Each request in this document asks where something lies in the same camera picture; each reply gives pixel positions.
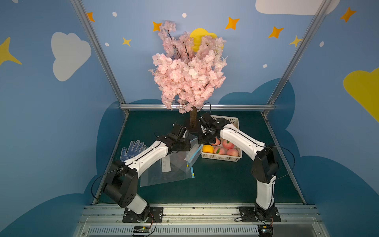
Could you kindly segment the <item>clear zip-top bag blue zipper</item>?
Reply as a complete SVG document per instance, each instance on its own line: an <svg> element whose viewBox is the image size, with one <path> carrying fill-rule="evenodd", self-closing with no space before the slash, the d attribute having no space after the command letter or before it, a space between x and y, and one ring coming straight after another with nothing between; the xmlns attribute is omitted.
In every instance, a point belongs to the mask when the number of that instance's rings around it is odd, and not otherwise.
<svg viewBox="0 0 379 237"><path fill-rule="evenodd" d="M190 134L190 150L187 152L179 152L179 168L185 173L185 178L194 178L193 165L201 155L201 145L198 143L197 136Z"/></svg>

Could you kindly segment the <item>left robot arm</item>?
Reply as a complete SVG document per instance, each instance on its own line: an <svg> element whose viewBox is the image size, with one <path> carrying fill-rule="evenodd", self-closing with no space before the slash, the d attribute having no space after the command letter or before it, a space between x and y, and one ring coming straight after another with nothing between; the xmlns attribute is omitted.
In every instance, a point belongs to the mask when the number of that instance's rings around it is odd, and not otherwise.
<svg viewBox="0 0 379 237"><path fill-rule="evenodd" d="M190 140L187 129L174 124L172 131L162 135L146 150L124 162L113 164L113 170L105 175L102 193L122 208L137 215L149 212L148 203L137 194L138 180L155 162L172 152L187 152Z"/></svg>

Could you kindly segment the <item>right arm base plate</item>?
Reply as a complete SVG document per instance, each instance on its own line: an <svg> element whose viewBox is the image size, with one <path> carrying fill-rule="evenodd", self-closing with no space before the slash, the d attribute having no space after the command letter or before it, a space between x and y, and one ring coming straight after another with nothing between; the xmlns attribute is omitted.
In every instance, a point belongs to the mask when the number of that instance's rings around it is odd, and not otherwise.
<svg viewBox="0 0 379 237"><path fill-rule="evenodd" d="M238 208L238 211L242 222L281 222L279 211L275 205L267 210L258 206L241 206Z"/></svg>

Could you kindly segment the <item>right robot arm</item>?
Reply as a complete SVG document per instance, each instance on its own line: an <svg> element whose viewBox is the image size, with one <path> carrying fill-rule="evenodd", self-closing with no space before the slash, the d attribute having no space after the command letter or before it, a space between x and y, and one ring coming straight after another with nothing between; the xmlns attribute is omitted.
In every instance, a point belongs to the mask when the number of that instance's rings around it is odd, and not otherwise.
<svg viewBox="0 0 379 237"><path fill-rule="evenodd" d="M252 175L257 181L255 208L264 214L268 213L274 208L274 186L279 169L274 147L250 137L225 118L214 119L205 113L198 121L201 128L198 132L200 144L210 145L216 138L222 138L232 142L251 158Z"/></svg>

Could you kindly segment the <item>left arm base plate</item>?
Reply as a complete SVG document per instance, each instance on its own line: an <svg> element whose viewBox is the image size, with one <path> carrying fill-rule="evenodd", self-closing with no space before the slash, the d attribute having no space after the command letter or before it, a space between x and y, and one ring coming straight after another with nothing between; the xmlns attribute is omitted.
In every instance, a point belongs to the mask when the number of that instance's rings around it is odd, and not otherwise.
<svg viewBox="0 0 379 237"><path fill-rule="evenodd" d="M133 212L131 209L126 208L124 211L123 223L148 223L156 222L161 223L163 218L163 207L150 207L149 205L141 214Z"/></svg>

